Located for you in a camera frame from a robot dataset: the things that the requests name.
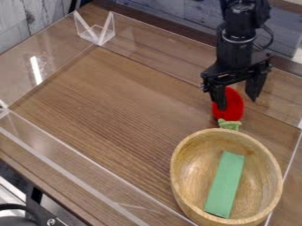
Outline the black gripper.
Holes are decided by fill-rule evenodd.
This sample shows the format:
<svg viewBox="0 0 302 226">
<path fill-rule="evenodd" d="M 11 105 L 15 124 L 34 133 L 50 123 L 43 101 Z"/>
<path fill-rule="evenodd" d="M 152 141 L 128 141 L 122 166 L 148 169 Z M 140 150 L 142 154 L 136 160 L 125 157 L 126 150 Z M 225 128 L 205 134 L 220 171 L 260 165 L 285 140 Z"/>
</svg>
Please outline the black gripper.
<svg viewBox="0 0 302 226">
<path fill-rule="evenodd" d="M 267 80 L 267 74 L 271 72 L 271 54 L 256 52 L 252 55 L 251 65 L 231 69 L 217 61 L 200 73 L 202 80 L 201 90 L 209 93 L 211 101 L 216 104 L 219 110 L 227 109 L 225 86 L 240 81 L 245 82 L 245 94 L 252 102 L 261 92 Z"/>
</svg>

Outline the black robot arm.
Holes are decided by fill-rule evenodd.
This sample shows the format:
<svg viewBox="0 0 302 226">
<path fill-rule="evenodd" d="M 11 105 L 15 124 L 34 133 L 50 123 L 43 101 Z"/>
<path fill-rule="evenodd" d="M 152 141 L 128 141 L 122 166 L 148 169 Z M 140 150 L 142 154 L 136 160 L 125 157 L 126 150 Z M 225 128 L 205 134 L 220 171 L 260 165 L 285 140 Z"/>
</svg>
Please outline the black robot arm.
<svg viewBox="0 0 302 226">
<path fill-rule="evenodd" d="M 245 94 L 253 102 L 271 72 L 267 48 L 273 33 L 267 0 L 219 0 L 223 23 L 216 27 L 216 61 L 200 73 L 202 92 L 219 110 L 227 109 L 227 86 L 244 81 Z"/>
</svg>

